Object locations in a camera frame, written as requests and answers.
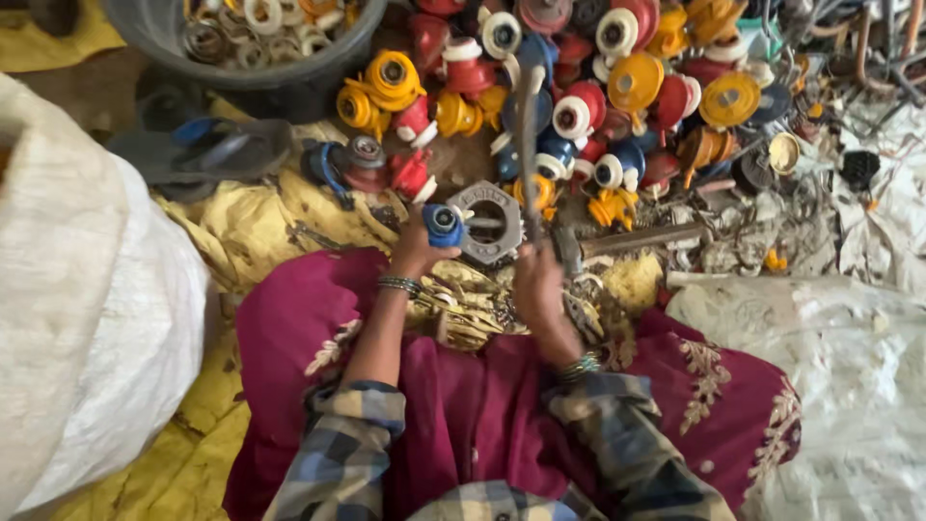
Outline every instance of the white sack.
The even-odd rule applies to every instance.
[[[0,518],[120,470],[202,359],[209,277],[139,173],[0,75]]]
[[[926,519],[926,299],[848,277],[687,279],[667,308],[719,345],[781,367],[801,448],[747,519]]]

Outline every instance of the woman's right hand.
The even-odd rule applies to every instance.
[[[539,250],[518,248],[514,281],[515,313],[540,345],[541,354],[557,369],[582,356],[582,343],[563,309],[563,268],[548,241]]]

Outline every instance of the hammer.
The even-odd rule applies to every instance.
[[[566,276],[572,278],[582,273],[582,259],[693,239],[704,232],[705,227],[700,222],[688,222],[580,241],[576,239],[575,230],[571,226],[560,226],[553,232],[553,245]]]

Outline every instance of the metal hexagonal nut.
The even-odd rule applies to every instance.
[[[447,205],[456,206],[464,212],[474,209],[479,212],[487,210],[505,223],[501,235],[491,242],[473,238],[472,230],[468,229],[460,243],[463,255],[467,259],[489,265],[499,261],[520,245],[520,206],[514,197],[506,194],[498,186],[488,181],[479,181],[447,199]]]

